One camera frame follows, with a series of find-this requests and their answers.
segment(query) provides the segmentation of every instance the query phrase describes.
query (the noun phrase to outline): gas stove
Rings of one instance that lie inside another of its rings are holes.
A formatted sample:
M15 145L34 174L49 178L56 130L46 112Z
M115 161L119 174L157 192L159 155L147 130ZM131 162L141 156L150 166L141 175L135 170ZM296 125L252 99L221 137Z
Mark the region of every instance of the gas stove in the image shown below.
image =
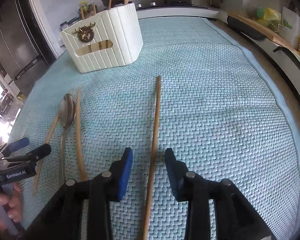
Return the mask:
M191 0L163 0L162 2L139 3L136 5L137 10L151 9L151 8L164 8L164 7L192 7L203 8L207 7L194 5Z

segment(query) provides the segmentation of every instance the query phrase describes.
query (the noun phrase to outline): bottle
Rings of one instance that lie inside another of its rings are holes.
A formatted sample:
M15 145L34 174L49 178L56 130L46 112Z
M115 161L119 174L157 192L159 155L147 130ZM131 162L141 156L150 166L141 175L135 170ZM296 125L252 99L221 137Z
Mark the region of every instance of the bottle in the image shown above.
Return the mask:
M84 14L89 12L89 6L86 1L81 1L79 5L80 5L80 8L82 8Z

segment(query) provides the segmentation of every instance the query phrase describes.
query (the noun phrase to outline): spoon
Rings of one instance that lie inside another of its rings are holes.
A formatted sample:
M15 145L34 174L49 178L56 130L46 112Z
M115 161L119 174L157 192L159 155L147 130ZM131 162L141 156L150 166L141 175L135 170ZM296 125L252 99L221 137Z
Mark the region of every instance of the spoon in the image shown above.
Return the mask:
M59 118L60 124L63 126L63 134L61 137L60 146L60 176L59 176L59 187L65 182L65 144L66 134L71 125L73 124L75 117L75 102L71 94L65 94L60 106Z

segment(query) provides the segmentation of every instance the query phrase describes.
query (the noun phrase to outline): refrigerator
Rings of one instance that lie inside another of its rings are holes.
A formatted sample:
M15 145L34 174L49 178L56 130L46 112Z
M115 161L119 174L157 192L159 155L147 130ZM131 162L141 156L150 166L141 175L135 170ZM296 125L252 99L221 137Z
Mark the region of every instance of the refrigerator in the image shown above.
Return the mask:
M0 7L0 62L26 97L55 57L28 0L6 0Z

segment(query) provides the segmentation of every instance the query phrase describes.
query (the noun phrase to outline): black handle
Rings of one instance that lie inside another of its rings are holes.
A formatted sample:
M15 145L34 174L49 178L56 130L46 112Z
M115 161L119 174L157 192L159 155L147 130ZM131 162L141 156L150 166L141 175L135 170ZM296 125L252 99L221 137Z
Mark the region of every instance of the black handle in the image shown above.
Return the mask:
M47 143L39 146L38 148L32 150L31 152L27 153L23 156L14 156L14 157L7 157L5 160L9 162L24 162L24 161L34 161L37 162L44 157L48 156L51 153L51 146Z

